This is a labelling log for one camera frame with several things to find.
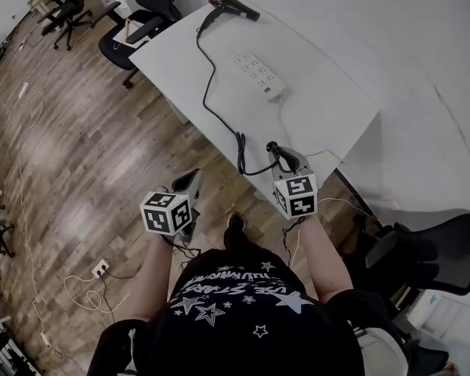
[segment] white plug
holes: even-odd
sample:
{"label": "white plug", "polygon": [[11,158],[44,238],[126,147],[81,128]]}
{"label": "white plug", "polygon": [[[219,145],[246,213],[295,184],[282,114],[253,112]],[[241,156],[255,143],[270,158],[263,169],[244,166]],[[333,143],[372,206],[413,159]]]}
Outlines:
{"label": "white plug", "polygon": [[26,91],[28,90],[29,86],[30,86],[30,84],[28,84],[27,81],[23,82],[23,88],[21,88],[21,90],[19,92],[19,100],[24,98],[24,95],[26,95]]}
{"label": "white plug", "polygon": [[268,100],[273,101],[284,92],[284,83],[254,54],[239,54],[233,63]]}
{"label": "white plug", "polygon": [[42,340],[44,341],[44,344],[47,345],[49,348],[50,348],[50,341],[49,339],[47,338],[47,336],[45,335],[45,333],[42,331],[40,333],[41,337],[42,337]]}

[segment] black cable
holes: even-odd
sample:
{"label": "black cable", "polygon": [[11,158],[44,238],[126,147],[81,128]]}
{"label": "black cable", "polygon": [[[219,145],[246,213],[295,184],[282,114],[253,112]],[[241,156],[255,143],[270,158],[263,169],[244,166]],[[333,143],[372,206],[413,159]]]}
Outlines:
{"label": "black cable", "polygon": [[73,362],[73,364],[78,368],[78,370],[82,373],[82,374],[85,374],[85,371],[81,368],[81,366],[78,364],[78,362],[76,360],[74,360],[71,356],[67,355],[67,354],[63,354],[61,353],[61,351],[59,351],[58,349],[55,349],[55,348],[52,348],[52,350],[54,351],[54,353],[56,354],[56,356],[60,359],[67,359],[67,360],[70,360],[71,362]]}
{"label": "black cable", "polygon": [[282,228],[282,234],[284,235],[284,238],[282,239],[282,242],[284,243],[284,248],[286,249],[287,253],[289,254],[289,262],[287,262],[287,266],[291,267],[291,251],[289,251],[289,248],[287,247],[287,233],[289,233],[292,229],[294,229],[298,224],[301,224],[302,222],[305,221],[305,217],[302,216],[298,220],[296,220],[291,227],[286,229],[285,227]]}
{"label": "black cable", "polygon": [[105,303],[108,305],[108,309],[110,310],[110,313],[111,313],[111,319],[112,319],[113,323],[115,323],[115,316],[113,315],[113,310],[112,310],[112,308],[111,308],[111,306],[110,306],[110,304],[108,303],[108,300],[107,300],[107,282],[104,280],[103,274],[101,274],[99,276],[99,278],[101,279],[101,281],[104,284],[103,299],[104,299]]}
{"label": "black cable", "polygon": [[182,252],[183,255],[185,255],[185,257],[189,260],[185,260],[185,261],[182,261],[180,264],[179,264],[179,272],[182,273],[183,270],[185,269],[185,265],[191,260],[191,259],[195,259],[199,254],[202,253],[202,250],[201,249],[198,249],[198,248],[184,248],[184,247],[180,247],[178,245],[173,245],[174,248],[177,248],[178,251]]}
{"label": "black cable", "polygon": [[139,265],[139,266],[138,266],[138,269],[136,270],[136,272],[135,272],[132,276],[125,276],[125,277],[115,276],[114,274],[111,274],[108,270],[106,270],[106,269],[103,269],[103,270],[104,270],[104,272],[105,272],[108,276],[113,277],[114,279],[130,280],[130,279],[133,279],[134,277],[137,276],[137,274],[138,274],[139,271],[141,270],[141,266],[142,266],[142,265]]}
{"label": "black cable", "polygon": [[222,124],[228,128],[228,130],[235,136],[235,139],[237,140],[237,150],[238,150],[238,157],[237,157],[237,168],[238,172],[240,174],[244,175],[257,175],[261,174],[262,172],[265,172],[267,170],[270,170],[271,168],[274,168],[276,165],[278,165],[279,160],[275,159],[275,161],[270,164],[269,166],[266,166],[262,170],[259,170],[257,172],[248,172],[245,168],[245,135],[244,133],[237,132],[231,128],[226,121],[224,121],[216,112],[211,110],[209,106],[206,104],[205,100],[207,99],[207,94],[209,92],[209,88],[211,87],[211,82],[214,77],[214,74],[216,72],[216,65],[214,62],[211,60],[211,58],[207,55],[207,53],[201,48],[201,45],[199,43],[200,36],[202,34],[202,29],[201,27],[197,29],[197,47],[198,49],[202,52],[202,54],[205,56],[205,58],[208,60],[209,63],[212,65],[212,73],[211,77],[209,78],[209,82],[207,83],[207,87],[205,88],[205,93],[204,93],[204,98],[202,99],[202,104],[204,105],[205,109],[214,115],[218,120],[222,122]]}

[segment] cable on floor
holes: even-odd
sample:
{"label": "cable on floor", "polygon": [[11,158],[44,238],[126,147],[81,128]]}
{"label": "cable on floor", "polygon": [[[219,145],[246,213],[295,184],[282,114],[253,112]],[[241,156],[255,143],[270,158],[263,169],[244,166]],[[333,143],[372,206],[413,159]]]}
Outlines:
{"label": "cable on floor", "polygon": [[131,280],[131,279],[133,279],[134,277],[136,277],[136,276],[138,275],[139,271],[141,270],[141,266],[142,266],[142,265],[139,265],[139,266],[138,266],[138,269],[136,270],[136,272],[135,272],[132,276],[123,276],[123,277],[122,277],[122,276],[115,276],[114,274],[110,273],[110,272],[109,272],[108,270],[106,270],[106,269],[103,269],[103,270],[104,270],[104,272],[105,272],[108,276],[113,277],[114,279],[118,279],[118,280]]}
{"label": "cable on floor", "polygon": [[70,360],[76,367],[77,369],[83,374],[85,375],[85,371],[81,368],[81,366],[78,364],[78,362],[76,360],[74,360],[71,356],[67,355],[67,354],[63,354],[61,351],[59,351],[58,349],[55,349],[55,348],[51,348],[51,350],[56,354],[56,356],[60,359],[67,359],[67,360]]}
{"label": "cable on floor", "polygon": [[[94,281],[97,277],[94,276],[92,279],[88,279],[88,280],[84,280],[84,279],[81,279],[79,276],[75,276],[74,274],[68,276],[68,277],[65,277],[64,278],[64,281],[63,281],[63,284],[64,284],[64,289],[66,290],[66,293],[68,294],[68,297],[70,297],[71,301],[75,304],[77,304],[78,306],[80,306],[81,308],[84,308],[84,309],[87,309],[87,310],[90,310],[90,311],[100,311],[101,313],[112,313],[113,311],[117,310],[117,308],[128,298],[128,296],[130,294],[127,294],[112,310],[110,311],[106,311],[106,310],[102,310],[101,309],[101,305],[103,304],[103,298],[101,298],[101,295],[97,292],[97,291],[94,291],[94,290],[88,290],[86,293],[85,293],[85,296],[87,297],[87,299],[89,300],[89,302],[91,304],[93,304],[94,306],[92,308],[90,308],[89,306],[85,306],[83,304],[81,304],[80,302],[77,302],[75,300],[75,298],[73,298],[73,296],[70,294],[70,292],[68,291],[68,287],[66,285],[66,282],[71,279],[71,278],[74,278],[74,279],[77,279],[78,281],[81,281],[82,283],[91,283],[92,281]],[[91,294],[94,294],[98,299],[99,301],[98,302],[94,302],[92,299],[91,299]]]}
{"label": "cable on floor", "polygon": [[26,246],[26,249],[30,255],[30,260],[31,260],[31,283],[33,284],[33,291],[34,291],[34,300],[32,302],[33,309],[35,313],[37,314],[38,319],[40,320],[40,324],[42,326],[42,331],[41,334],[45,333],[45,325],[44,325],[44,320],[40,316],[40,313],[38,312],[37,309],[37,302],[38,302],[38,289],[37,289],[37,284],[34,280],[34,258],[33,258],[33,252],[31,250],[30,243],[28,241],[28,221],[27,221],[27,216],[26,216],[26,211],[24,209],[24,178],[23,178],[23,163],[21,161],[21,147],[23,146],[23,140],[24,136],[29,133],[30,130],[32,130],[37,124],[38,120],[40,120],[40,117],[42,116],[42,113],[44,111],[44,94],[41,91],[35,91],[33,94],[30,95],[28,98],[27,102],[25,104],[21,104],[21,107],[27,106],[33,96],[35,95],[40,95],[42,98],[42,104],[40,106],[40,112],[38,113],[38,116],[36,117],[35,121],[33,122],[32,125],[30,125],[24,132],[21,134],[21,137],[19,139],[19,147],[17,151],[17,160],[19,161],[19,173],[20,173],[20,182],[21,182],[21,189],[20,189],[20,205],[21,205],[21,211],[23,212],[23,220],[24,220],[24,244]]}
{"label": "cable on floor", "polygon": [[302,216],[298,220],[296,220],[291,227],[286,229],[285,227],[282,229],[282,234],[284,237],[282,238],[282,243],[284,244],[284,248],[289,254],[289,260],[287,261],[287,266],[291,267],[291,251],[289,251],[289,248],[287,247],[287,233],[289,233],[292,229],[294,229],[298,224],[301,224],[302,222],[305,221],[305,217]]}
{"label": "cable on floor", "polygon": [[108,303],[108,300],[107,300],[107,282],[104,280],[104,274],[101,274],[101,276],[99,277],[101,279],[101,281],[103,282],[104,284],[104,291],[103,291],[103,299],[105,301],[105,303],[107,304],[108,306],[108,309],[110,310],[110,313],[111,313],[111,321],[113,323],[115,323],[115,316],[113,314],[113,310],[110,306],[110,304]]}
{"label": "cable on floor", "polygon": [[[362,209],[359,209],[357,206],[355,206],[352,202],[350,201],[347,201],[346,199],[342,199],[340,197],[325,197],[323,199],[320,199],[320,201],[317,202],[317,205],[324,202],[324,201],[343,201],[347,204],[349,204],[352,208],[354,208],[355,210],[359,211],[360,213],[366,215],[367,217],[370,217],[370,218],[373,218],[373,216],[367,214],[365,211],[363,211]],[[289,267],[292,269],[292,266],[294,265],[295,263],[295,257],[296,257],[296,253],[298,252],[298,249],[299,249],[299,241],[300,241],[300,236],[301,236],[301,230],[298,229],[298,243],[296,244],[296,249],[295,249],[295,253],[292,255],[292,260],[291,260],[291,264],[289,265]]]}
{"label": "cable on floor", "polygon": [[182,273],[183,270],[185,269],[186,265],[188,264],[188,262],[191,260],[191,259],[195,259],[199,254],[202,253],[202,250],[201,249],[198,249],[198,248],[183,248],[183,247],[180,247],[178,245],[173,245],[175,248],[177,248],[178,251],[182,252],[183,255],[185,255],[185,257],[189,260],[186,260],[186,261],[182,261],[180,264],[179,264],[179,272]]}

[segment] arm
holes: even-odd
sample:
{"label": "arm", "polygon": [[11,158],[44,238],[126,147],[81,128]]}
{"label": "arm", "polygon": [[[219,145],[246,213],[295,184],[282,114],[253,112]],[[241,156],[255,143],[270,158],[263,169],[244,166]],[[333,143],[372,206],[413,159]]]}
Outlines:
{"label": "arm", "polygon": [[151,234],[149,244],[131,294],[116,313],[117,320],[139,319],[147,322],[167,302],[172,246],[158,234]]}
{"label": "arm", "polygon": [[327,302],[337,293],[353,288],[345,264],[316,215],[300,225],[300,240],[319,300]]}

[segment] power strip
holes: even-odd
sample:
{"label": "power strip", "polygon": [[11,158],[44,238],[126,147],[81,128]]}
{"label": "power strip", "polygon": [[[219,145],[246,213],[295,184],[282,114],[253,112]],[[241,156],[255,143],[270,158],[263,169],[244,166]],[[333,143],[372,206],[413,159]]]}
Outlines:
{"label": "power strip", "polygon": [[239,54],[233,63],[268,100],[275,99],[285,90],[284,83],[254,54]]}

